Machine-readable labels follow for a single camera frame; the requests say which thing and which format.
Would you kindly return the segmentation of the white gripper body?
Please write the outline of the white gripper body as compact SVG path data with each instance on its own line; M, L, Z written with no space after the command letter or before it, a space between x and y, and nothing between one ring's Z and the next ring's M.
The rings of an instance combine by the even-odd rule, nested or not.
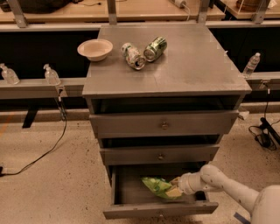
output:
M204 185L199 172L185 173L178 180L178 188L187 195L202 191Z

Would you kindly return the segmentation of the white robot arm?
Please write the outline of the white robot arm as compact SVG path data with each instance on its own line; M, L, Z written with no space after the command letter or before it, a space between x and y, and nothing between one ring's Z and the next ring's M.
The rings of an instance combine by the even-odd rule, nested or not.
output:
M280 224L280 185L269 185L260 192L226 176L211 164L198 172L188 172L171 181L166 194L178 197L196 192L223 191L249 212L251 224Z

